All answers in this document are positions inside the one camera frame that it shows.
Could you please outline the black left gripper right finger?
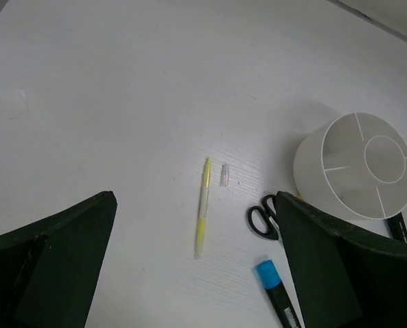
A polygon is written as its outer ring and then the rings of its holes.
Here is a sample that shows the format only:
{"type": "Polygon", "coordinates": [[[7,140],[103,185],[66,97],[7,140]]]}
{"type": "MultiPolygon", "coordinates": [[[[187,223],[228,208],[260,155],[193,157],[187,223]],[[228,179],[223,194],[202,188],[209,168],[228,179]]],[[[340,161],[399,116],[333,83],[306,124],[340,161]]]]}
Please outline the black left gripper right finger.
{"type": "Polygon", "coordinates": [[[275,195],[306,327],[407,327],[407,243],[275,195]]]}

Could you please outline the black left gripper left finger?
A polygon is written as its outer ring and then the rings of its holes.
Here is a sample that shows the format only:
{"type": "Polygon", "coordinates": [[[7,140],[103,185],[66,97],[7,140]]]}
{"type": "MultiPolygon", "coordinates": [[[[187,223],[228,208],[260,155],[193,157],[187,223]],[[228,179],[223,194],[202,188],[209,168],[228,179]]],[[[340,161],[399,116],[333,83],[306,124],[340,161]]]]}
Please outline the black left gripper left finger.
{"type": "Polygon", "coordinates": [[[0,327],[84,327],[116,211],[103,191],[0,235],[0,327]]]}

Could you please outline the yellow highlighter pen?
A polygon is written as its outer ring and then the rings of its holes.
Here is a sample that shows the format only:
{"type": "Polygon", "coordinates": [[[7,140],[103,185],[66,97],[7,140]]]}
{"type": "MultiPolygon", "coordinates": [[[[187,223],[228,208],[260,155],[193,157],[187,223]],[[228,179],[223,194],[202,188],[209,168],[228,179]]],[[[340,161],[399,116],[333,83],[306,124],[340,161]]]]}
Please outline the yellow highlighter pen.
{"type": "Polygon", "coordinates": [[[210,190],[211,159],[207,158],[202,175],[197,232],[195,240],[195,258],[199,258],[203,251],[206,229],[206,216],[208,210],[208,196],[210,190]]]}

